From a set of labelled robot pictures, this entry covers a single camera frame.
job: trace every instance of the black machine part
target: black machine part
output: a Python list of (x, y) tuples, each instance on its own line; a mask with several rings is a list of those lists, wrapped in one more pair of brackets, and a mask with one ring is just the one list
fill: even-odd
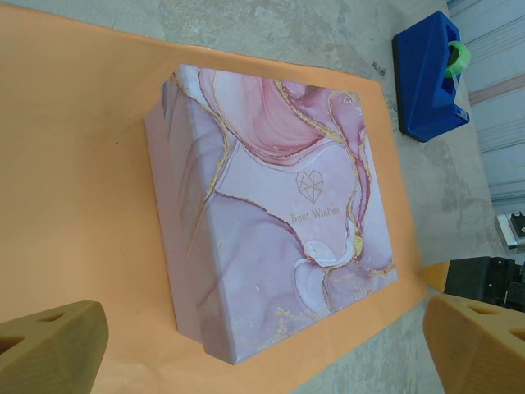
[(502, 257), (452, 260), (444, 293), (525, 312), (525, 268)]
[(525, 216), (523, 216), (523, 213), (518, 212), (510, 215), (510, 223), (519, 238), (525, 236)]

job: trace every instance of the gift box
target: gift box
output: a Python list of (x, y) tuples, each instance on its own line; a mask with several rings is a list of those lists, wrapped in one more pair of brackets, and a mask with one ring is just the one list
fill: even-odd
[(397, 280), (358, 93), (180, 66), (146, 126), (177, 327), (210, 355)]

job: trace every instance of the corrugated metal wall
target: corrugated metal wall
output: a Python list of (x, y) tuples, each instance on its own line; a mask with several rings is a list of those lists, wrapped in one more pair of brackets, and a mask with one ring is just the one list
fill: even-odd
[(496, 212), (525, 211), (525, 0), (449, 0)]

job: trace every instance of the gold veining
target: gold veining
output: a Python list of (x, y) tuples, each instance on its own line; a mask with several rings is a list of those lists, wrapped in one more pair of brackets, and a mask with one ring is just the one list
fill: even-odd
[[(339, 94), (345, 94), (347, 96), (349, 96), (349, 98), (354, 101), (355, 103), (359, 103), (359, 97), (357, 94), (355, 93), (347, 93), (347, 92), (343, 92), (343, 91), (340, 91), (340, 90), (333, 90), (329, 95), (328, 95), (328, 112), (330, 113), (330, 119), (332, 120), (332, 122), (334, 123), (334, 125), (336, 125), (337, 127), (337, 130), (343, 134), (343, 131), (340, 129), (339, 127), (339, 124), (337, 123), (337, 121), (335, 120), (334, 118), (334, 115), (332, 113), (332, 110), (331, 110), (331, 105), (330, 105), (330, 100), (333, 99), (335, 96), (339, 95)], [(366, 144), (366, 141), (367, 141), (367, 138), (363, 138), (363, 140), (358, 144), (358, 154), (360, 157), (362, 158), (367, 158), (366, 154), (365, 154), (365, 150), (364, 150), (364, 147), (365, 147), (365, 144)], [(348, 155), (350, 156), (350, 160), (352, 161), (352, 164), (354, 166), (354, 175), (355, 175), (355, 178), (357, 181), (359, 181), (359, 173), (358, 173), (358, 169), (357, 169), (357, 164), (355, 163), (355, 155), (354, 153), (352, 153), (349, 149), (349, 146), (346, 144), (345, 147), (347, 148), (347, 153)], [(371, 176), (371, 173), (370, 173), (370, 168), (368, 167), (368, 163), (365, 163), (364, 160), (362, 160), (362, 164), (363, 164), (363, 167), (364, 167), (364, 171), (367, 173), (367, 186), (368, 186), (368, 200), (370, 200), (371, 196), (372, 196), (372, 176)], [(364, 209), (364, 212), (363, 212), (363, 215), (367, 212), (367, 208), (368, 208), (368, 204), (365, 206), (365, 209)]]
[(277, 87), (277, 90), (279, 90), (279, 93), (281, 94), (281, 97), (286, 101), (286, 103), (288, 104), (288, 106), (290, 107), (290, 109), (295, 113), (295, 115), (297, 115), (299, 117), (299, 119), (305, 121), (306, 123), (308, 123), (310, 126), (314, 127), (316, 130), (320, 131), (321, 133), (324, 134), (324, 136), (326, 138), (330, 138), (336, 142), (339, 142), (340, 144), (342, 145), (346, 145), (345, 143), (345, 139), (343, 138), (342, 135), (338, 135), (337, 133), (335, 133), (333, 130), (330, 130), (328, 127), (320, 124), (320, 123), (317, 123), (316, 121), (314, 121), (313, 119), (310, 119), (309, 117), (307, 117), (306, 115), (304, 115), (300, 110), (298, 110), (290, 101), (290, 98), (288, 97), (288, 94), (285, 92), (285, 88), (284, 86), (282, 85), (282, 82), (279, 81), (279, 80), (274, 80), (275, 84), (276, 84), (276, 87)]
[(346, 153), (349, 155), (350, 157), (350, 161), (352, 162), (352, 168), (354, 170), (354, 176), (355, 176), (355, 179), (356, 181), (359, 181), (359, 173), (358, 173), (358, 168), (357, 168), (357, 165), (355, 164), (355, 157), (354, 157), (354, 154), (352, 153), (352, 151), (350, 150), (350, 147), (349, 147), (349, 144), (348, 144), (348, 141), (346, 140), (345, 138), (345, 133), (343, 133), (343, 131), (341, 130), (341, 128), (339, 127), (339, 124), (337, 123), (336, 119), (334, 118), (334, 114), (332, 113), (332, 110), (331, 110), (331, 105), (330, 105), (330, 101), (331, 99), (333, 99), (336, 95), (338, 94), (347, 94), (349, 95), (348, 93), (346, 92), (341, 92), (340, 90), (334, 90), (332, 92), (330, 92), (330, 94), (328, 95), (328, 103), (326, 103), (326, 105), (328, 106), (328, 113), (330, 114), (330, 119), (331, 121), (334, 123), (334, 125), (336, 125), (336, 128), (337, 130), (339, 131), (339, 133), (343, 136), (343, 141), (344, 141), (344, 147), (346, 149)]
[(276, 318), (279, 318), (280, 316), (285, 316), (289, 318), (290, 320), (294, 320), (294, 321), (304, 320), (304, 316), (295, 316), (289, 311), (282, 309), (281, 307), (277, 308), (277, 311), (275, 312), (275, 316)]
[(373, 269), (372, 271), (370, 271), (370, 276), (375, 277), (376, 275), (380, 275), (384, 277), (387, 273), (389, 273), (393, 269), (395, 269), (394, 258), (390, 259), (390, 262), (388, 263), (388, 265), (384, 267), (383, 269)]
[(191, 233), (190, 233), (190, 236), (189, 236), (189, 242), (188, 242), (188, 245), (186, 246), (186, 253), (189, 254), (189, 252), (191, 251), (191, 249), (193, 247), (193, 243), (194, 243), (195, 237), (197, 235), (197, 229), (199, 228), (200, 219), (201, 219), (201, 217), (203, 215), (204, 206), (206, 205), (206, 202), (208, 201), (208, 199), (212, 195), (213, 190), (215, 189), (215, 186), (217, 184), (219, 175), (221, 174), (222, 168), (224, 167), (224, 165), (227, 162), (228, 158), (231, 156), (232, 148), (231, 148), (231, 145), (230, 145), (230, 140), (228, 139), (228, 132), (229, 132), (228, 128), (227, 128), (225, 122), (219, 116), (219, 114), (216, 113), (215, 111), (213, 111), (211, 108), (202, 105), (197, 100), (197, 98), (194, 97), (192, 94), (190, 94), (185, 89), (185, 87), (176, 78), (175, 78), (175, 82), (177, 83), (177, 86), (182, 90), (182, 92), (187, 97), (189, 97), (190, 99), (193, 99), (205, 112), (209, 113), (210, 115), (212, 115), (217, 120), (217, 123), (218, 123), (219, 128), (220, 128), (221, 133), (222, 133), (222, 149), (223, 149), (222, 157), (217, 162), (217, 165), (216, 165), (215, 172), (213, 174), (212, 180), (210, 182), (210, 185), (208, 186), (208, 189), (206, 190), (206, 194), (204, 195), (203, 202), (199, 206), (199, 210), (197, 212), (197, 217), (194, 220), (194, 224), (192, 226)]
[(274, 338), (274, 341), (277, 339), (280, 339), (282, 337), (286, 336), (286, 333), (288, 332), (288, 327), (284, 323), (284, 319), (279, 319), (279, 328), (276, 331), (276, 337)]
[(313, 257), (311, 257), (308, 252), (306, 251), (306, 249), (304, 248), (304, 245), (303, 245), (303, 242), (301, 241), (301, 239), (299, 238), (299, 236), (297, 235), (297, 233), (295, 232), (294, 228), (283, 218), (277, 216), (277, 215), (274, 215), (273, 213), (269, 213), (268, 210), (266, 208), (264, 208), (262, 205), (259, 205), (258, 203), (256, 203), (255, 201), (252, 201), (251, 199), (246, 199), (245, 197), (238, 197), (238, 196), (232, 196), (234, 197), (235, 199), (240, 199), (241, 201), (244, 201), (245, 203), (250, 203), (252, 205), (255, 205), (257, 208), (260, 208), (261, 210), (263, 210), (264, 212), (268, 213), (269, 215), (273, 216), (274, 218), (277, 218), (278, 220), (282, 221), (283, 223), (287, 224), (288, 226), (290, 226), (292, 228), (292, 231), (293, 231), (293, 236), (294, 238), (299, 242), (299, 244), (301, 245), (301, 250), (303, 251), (304, 255), (306, 256), (306, 259), (310, 262), (313, 262), (315, 263), (315, 259)]
[(352, 191), (352, 195), (350, 196), (348, 203), (346, 203), (346, 216), (348, 217), (348, 219), (350, 219), (350, 221), (354, 225), (354, 228), (358, 227), (358, 221), (355, 218), (354, 214), (352, 213), (352, 205), (354, 205), (356, 193), (357, 193), (357, 185), (354, 187), (354, 190)]
[(363, 251), (363, 238), (358, 234), (354, 236), (354, 254), (359, 256)]
[[(217, 88), (216, 88), (216, 83), (217, 83), (217, 73), (215, 73), (215, 74), (213, 75), (213, 82), (212, 82), (213, 97), (215, 98), (215, 104), (216, 104), (217, 107), (219, 108), (219, 112), (222, 113), (222, 114), (224, 114), (224, 110), (223, 110), (222, 107), (221, 107), (220, 100), (219, 100), (218, 97), (217, 97)], [(243, 138), (240, 136), (239, 132), (234, 128), (234, 126), (233, 126), (231, 123), (229, 123), (226, 119), (222, 119), (222, 118), (221, 118), (221, 121), (224, 122), (226, 129), (229, 130), (230, 133), (233, 134), (233, 135), (237, 138), (237, 140), (239, 140), (240, 143), (241, 143), (244, 147), (246, 147), (246, 149), (249, 150), (249, 145), (246, 143), (246, 141), (243, 140)]]

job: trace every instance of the orange paper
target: orange paper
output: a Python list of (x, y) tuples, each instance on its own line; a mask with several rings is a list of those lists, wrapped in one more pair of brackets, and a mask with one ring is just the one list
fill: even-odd
[[(0, 6), (0, 321), (77, 300), (106, 310), (94, 392), (289, 392), (426, 295), (381, 86)], [(356, 92), (399, 280), (244, 363), (176, 331), (144, 129), (181, 64)]]

